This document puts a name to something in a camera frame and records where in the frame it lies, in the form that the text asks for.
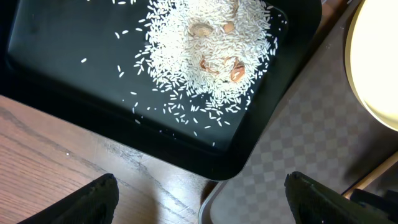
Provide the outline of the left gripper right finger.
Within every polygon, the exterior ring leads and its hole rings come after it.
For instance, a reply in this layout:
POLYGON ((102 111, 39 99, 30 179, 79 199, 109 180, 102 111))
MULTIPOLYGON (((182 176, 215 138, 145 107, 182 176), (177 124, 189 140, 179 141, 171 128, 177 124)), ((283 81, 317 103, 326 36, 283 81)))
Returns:
POLYGON ((296 223, 386 224, 395 222, 395 193, 386 197, 355 189, 345 198, 301 172, 288 174, 285 194, 296 223))

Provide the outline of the wooden chopstick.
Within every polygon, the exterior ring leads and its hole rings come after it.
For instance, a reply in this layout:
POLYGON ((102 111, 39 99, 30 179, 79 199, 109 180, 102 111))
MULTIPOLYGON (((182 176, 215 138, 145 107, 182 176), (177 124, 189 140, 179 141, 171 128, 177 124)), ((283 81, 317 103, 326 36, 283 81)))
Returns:
POLYGON ((343 192, 342 196, 347 199, 350 199, 354 190, 365 189, 369 184, 371 184, 378 177, 383 175, 387 170, 389 170, 395 163, 397 163, 397 152, 393 153, 388 159, 382 162, 379 166, 377 166, 374 170, 372 170, 369 174, 367 174, 362 179, 358 180, 353 186, 348 188, 345 192, 343 192))

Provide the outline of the pile of rice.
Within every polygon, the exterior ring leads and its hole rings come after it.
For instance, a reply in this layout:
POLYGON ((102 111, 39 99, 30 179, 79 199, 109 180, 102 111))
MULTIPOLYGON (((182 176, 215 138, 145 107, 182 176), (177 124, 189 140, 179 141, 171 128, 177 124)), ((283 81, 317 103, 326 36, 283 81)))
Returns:
POLYGON ((135 122, 218 147, 232 138, 275 59, 286 16, 265 1, 115 1, 138 17, 116 78, 132 78, 135 122))

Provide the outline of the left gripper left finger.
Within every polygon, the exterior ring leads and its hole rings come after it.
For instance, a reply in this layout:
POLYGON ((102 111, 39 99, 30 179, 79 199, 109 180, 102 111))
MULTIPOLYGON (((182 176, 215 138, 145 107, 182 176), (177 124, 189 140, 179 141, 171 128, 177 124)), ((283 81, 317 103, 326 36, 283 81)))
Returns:
POLYGON ((118 202, 118 182, 108 173, 19 224, 110 224, 118 202))

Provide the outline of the yellow plate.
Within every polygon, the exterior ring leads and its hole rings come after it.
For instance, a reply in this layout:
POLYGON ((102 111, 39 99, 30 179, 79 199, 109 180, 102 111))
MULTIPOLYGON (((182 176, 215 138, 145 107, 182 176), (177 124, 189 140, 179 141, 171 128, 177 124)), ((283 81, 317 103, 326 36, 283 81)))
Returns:
POLYGON ((397 1, 360 1, 345 44, 345 70, 360 104, 397 131, 397 1))

